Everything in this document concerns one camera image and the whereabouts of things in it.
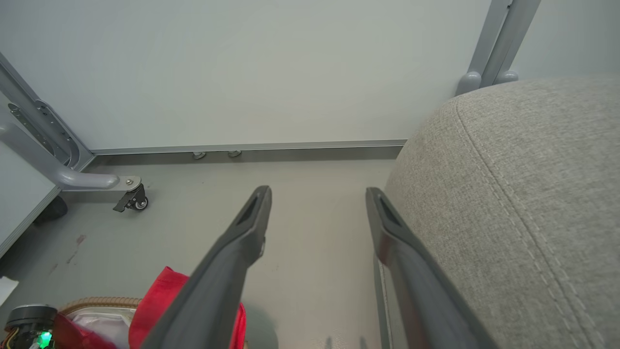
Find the green led light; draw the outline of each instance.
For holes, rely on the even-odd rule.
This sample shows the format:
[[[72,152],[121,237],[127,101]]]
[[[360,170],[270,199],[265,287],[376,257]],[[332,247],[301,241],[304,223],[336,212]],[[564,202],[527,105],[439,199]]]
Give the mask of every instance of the green led light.
[[[43,332],[37,338],[37,344],[39,344],[39,348],[41,348],[41,349],[47,348],[50,345],[50,340],[51,340],[51,333],[50,332]]]

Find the floor stain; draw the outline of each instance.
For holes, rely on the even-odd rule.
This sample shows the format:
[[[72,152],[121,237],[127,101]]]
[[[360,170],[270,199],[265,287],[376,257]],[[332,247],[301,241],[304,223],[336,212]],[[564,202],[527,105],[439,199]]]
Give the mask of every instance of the floor stain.
[[[71,260],[73,260],[73,258],[77,255],[78,251],[76,250],[75,252],[73,252],[73,254],[71,255],[71,257],[69,257],[69,259],[67,260],[66,264],[71,263]]]
[[[84,242],[84,239],[86,239],[86,235],[80,235],[80,236],[77,238],[77,240],[76,240],[77,245],[79,246],[79,244],[81,244],[82,242]]]
[[[49,272],[47,275],[51,275],[51,274],[54,272],[54,270],[56,270],[56,268],[57,268],[57,267],[58,267],[58,263],[55,263],[55,264],[51,267],[50,272]]]

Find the wire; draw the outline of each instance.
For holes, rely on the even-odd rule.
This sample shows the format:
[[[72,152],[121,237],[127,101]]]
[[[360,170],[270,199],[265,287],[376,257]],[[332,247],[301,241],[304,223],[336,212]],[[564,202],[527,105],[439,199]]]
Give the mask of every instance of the wire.
[[[13,337],[15,337],[15,335],[18,333],[18,331],[19,329],[15,329],[9,339],[6,341],[6,349],[11,349],[11,341],[13,340]]]
[[[9,337],[11,337],[13,335],[13,332],[17,331],[17,328],[15,328],[14,330],[11,330],[11,332],[9,332],[6,337],[4,337],[4,341],[2,341],[2,345],[0,345],[0,348],[4,348],[4,346],[6,345],[7,339],[9,339]]]

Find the red fabric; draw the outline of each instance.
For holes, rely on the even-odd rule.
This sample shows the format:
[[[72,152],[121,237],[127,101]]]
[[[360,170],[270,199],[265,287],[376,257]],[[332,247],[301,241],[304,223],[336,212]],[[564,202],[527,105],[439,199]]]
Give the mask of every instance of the red fabric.
[[[54,319],[54,342],[59,348],[66,349],[117,349],[114,344],[74,324],[62,314]]]
[[[159,274],[144,299],[138,304],[136,314],[131,321],[129,327],[129,347],[131,349],[140,349],[140,345],[142,345],[151,328],[165,313],[188,279],[188,276],[177,273],[169,267],[165,267]],[[232,332],[230,349],[243,349],[243,343],[246,339],[246,310],[241,303],[239,303]]]

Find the fabric stitching seam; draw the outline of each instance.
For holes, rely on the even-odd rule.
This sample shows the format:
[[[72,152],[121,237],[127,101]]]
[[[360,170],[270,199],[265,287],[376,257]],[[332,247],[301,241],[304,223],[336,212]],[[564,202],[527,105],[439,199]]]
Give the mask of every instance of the fabric stitching seam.
[[[463,130],[465,130],[465,126],[463,125],[463,122],[460,118],[460,114],[458,111],[458,101],[456,101],[456,105],[454,107],[454,111],[456,112],[456,119],[458,120],[458,122],[461,123],[461,127],[463,128]],[[484,179],[484,181],[489,185],[489,187],[491,188],[493,195],[495,196],[495,198],[497,199],[497,202],[499,202],[500,206],[502,207],[504,213],[506,214],[506,217],[508,218],[508,220],[510,221],[510,223],[512,224],[513,228],[515,229],[515,231],[517,232],[521,242],[523,243],[523,245],[525,246],[526,251],[528,252],[530,258],[532,259],[532,262],[534,263],[534,266],[536,267],[537,271],[538,271],[538,275],[540,275],[543,283],[545,284],[545,287],[547,287],[547,292],[549,293],[551,299],[554,301],[554,305],[556,306],[556,309],[558,310],[558,313],[560,314],[560,316],[562,317],[562,320],[564,322],[564,326],[566,327],[566,329],[569,331],[569,335],[573,341],[573,344],[575,345],[576,348],[579,348],[579,345],[577,343],[577,340],[575,339],[575,337],[573,336],[573,331],[570,328],[570,325],[568,323],[568,320],[566,318],[566,315],[564,314],[564,312],[562,311],[562,309],[560,308],[558,301],[555,297],[555,295],[553,294],[553,292],[551,291],[551,288],[549,287],[549,283],[547,282],[547,279],[544,277],[542,269],[540,267],[540,265],[538,264],[538,262],[536,261],[536,258],[534,256],[534,254],[531,252],[531,250],[529,249],[528,244],[525,241],[525,238],[523,236],[523,233],[521,233],[521,231],[517,228],[514,220],[512,219],[512,217],[510,217],[510,214],[508,213],[508,210],[506,209],[505,205],[503,204],[502,200],[499,198],[499,196],[497,195],[497,191],[495,190],[495,188],[493,187],[493,185],[491,184],[491,182],[489,181],[489,179],[487,178],[486,174],[484,173],[484,171],[482,170],[482,168],[480,167],[480,165],[478,164],[478,162],[476,161],[476,157],[474,156],[474,154],[472,153],[469,144],[466,142],[465,138],[463,137],[461,131],[459,130],[459,125],[456,123],[455,121],[455,128],[456,128],[456,132],[459,135],[459,138],[461,139],[461,141],[463,141],[463,144],[465,144],[467,151],[469,153],[469,156],[471,157],[472,161],[474,162],[474,164],[476,165],[476,167],[478,167],[478,170],[480,171],[480,174],[482,175],[482,178]]]
[[[480,141],[479,138],[476,139],[479,143],[481,147],[485,147],[484,144],[482,143],[482,141]],[[502,172],[499,170],[499,167],[497,166],[497,164],[495,164],[495,162],[493,161],[493,159],[489,156],[489,154],[487,154],[487,158],[489,158],[489,161],[491,162],[491,165],[493,165],[493,167],[497,170],[497,174],[499,175],[499,177],[501,177],[501,179],[504,181],[504,183],[506,183],[506,185],[508,186],[508,188],[510,188],[510,190],[512,191],[512,194],[514,195],[516,201],[519,203],[519,205],[521,205],[521,207],[523,208],[523,211],[525,211],[525,214],[528,216],[528,218],[532,221],[532,224],[534,225],[534,228],[536,229],[536,231],[538,231],[538,234],[540,234],[540,236],[542,237],[542,240],[545,244],[545,246],[547,247],[547,249],[549,250],[549,252],[551,253],[551,255],[553,256],[553,258],[555,259],[558,268],[560,268],[561,272],[564,274],[564,278],[566,279],[567,284],[570,286],[571,291],[573,292],[573,294],[575,295],[575,298],[577,299],[580,307],[583,309],[583,312],[585,313],[586,317],[588,318],[588,320],[590,321],[590,323],[592,324],[592,327],[594,329],[594,331],[596,332],[598,339],[601,341],[601,343],[603,344],[603,347],[606,346],[605,344],[605,340],[603,338],[603,335],[599,332],[599,330],[596,328],[596,324],[594,323],[594,320],[590,317],[590,314],[587,311],[587,308],[585,306],[585,304],[583,303],[583,301],[581,300],[581,297],[579,296],[579,294],[577,293],[577,290],[575,289],[575,287],[573,286],[573,284],[570,282],[570,278],[568,276],[568,274],[566,273],[566,270],[562,267],[562,263],[560,262],[560,260],[557,258],[553,248],[551,247],[551,244],[547,241],[547,238],[544,236],[542,230],[540,229],[540,227],[538,226],[538,224],[536,223],[536,221],[532,218],[532,215],[529,213],[529,211],[527,210],[527,208],[525,207],[525,205],[523,204],[521,198],[519,198],[519,196],[517,195],[515,189],[510,185],[510,183],[506,180],[506,178],[503,176]]]

